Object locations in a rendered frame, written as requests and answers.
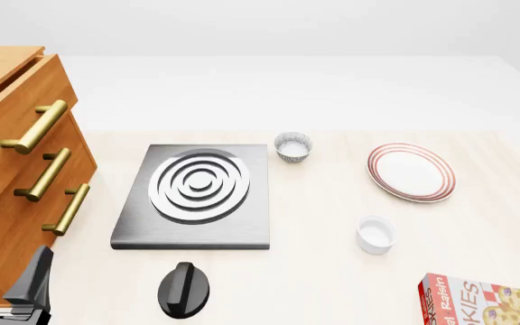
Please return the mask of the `round black stove knob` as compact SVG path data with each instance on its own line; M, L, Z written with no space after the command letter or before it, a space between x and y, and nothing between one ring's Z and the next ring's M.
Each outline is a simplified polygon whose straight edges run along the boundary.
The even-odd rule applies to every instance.
M210 294L209 279L191 262L180 262L162 279L157 298L173 319L188 319L202 311Z

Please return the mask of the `small white ramekin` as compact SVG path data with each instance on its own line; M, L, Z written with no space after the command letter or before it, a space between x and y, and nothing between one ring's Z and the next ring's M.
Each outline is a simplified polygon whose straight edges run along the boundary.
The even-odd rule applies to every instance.
M395 245L396 229L381 216L364 216L357 224L357 244L370 255L386 254Z

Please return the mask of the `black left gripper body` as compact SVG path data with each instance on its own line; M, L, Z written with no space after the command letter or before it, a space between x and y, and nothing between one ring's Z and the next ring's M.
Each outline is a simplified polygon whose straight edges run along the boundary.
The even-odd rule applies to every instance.
M51 315L33 305L0 306L0 325L48 325Z

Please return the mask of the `white plate with red rings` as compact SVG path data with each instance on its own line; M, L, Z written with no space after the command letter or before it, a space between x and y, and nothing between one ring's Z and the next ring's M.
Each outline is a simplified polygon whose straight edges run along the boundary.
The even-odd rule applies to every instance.
M367 172L381 189L412 202L446 200L458 185L445 159L416 144L379 145L367 157Z

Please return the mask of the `flat stove plate with rings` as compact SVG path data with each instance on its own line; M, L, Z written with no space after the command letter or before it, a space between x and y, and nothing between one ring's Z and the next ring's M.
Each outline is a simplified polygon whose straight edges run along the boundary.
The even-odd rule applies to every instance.
M152 144L110 238L114 249L267 249L264 144Z

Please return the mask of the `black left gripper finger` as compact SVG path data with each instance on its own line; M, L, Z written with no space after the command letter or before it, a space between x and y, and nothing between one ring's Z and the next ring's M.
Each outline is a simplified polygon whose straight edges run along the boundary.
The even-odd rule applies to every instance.
M49 280L53 252L47 246L37 248L22 275L3 296L14 305L33 305L43 311L51 310Z

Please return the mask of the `red printed cookies box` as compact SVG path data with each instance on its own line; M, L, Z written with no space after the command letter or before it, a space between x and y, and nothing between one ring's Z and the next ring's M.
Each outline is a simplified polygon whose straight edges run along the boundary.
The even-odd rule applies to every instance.
M418 292L424 325L520 325L520 289L427 273Z

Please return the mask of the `grey patterned bowl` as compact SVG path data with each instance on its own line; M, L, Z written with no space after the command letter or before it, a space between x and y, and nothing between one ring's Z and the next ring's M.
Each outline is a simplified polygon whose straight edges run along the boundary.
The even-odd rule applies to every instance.
M283 161L300 163L310 155L312 141L303 133L284 132L275 137L274 148Z

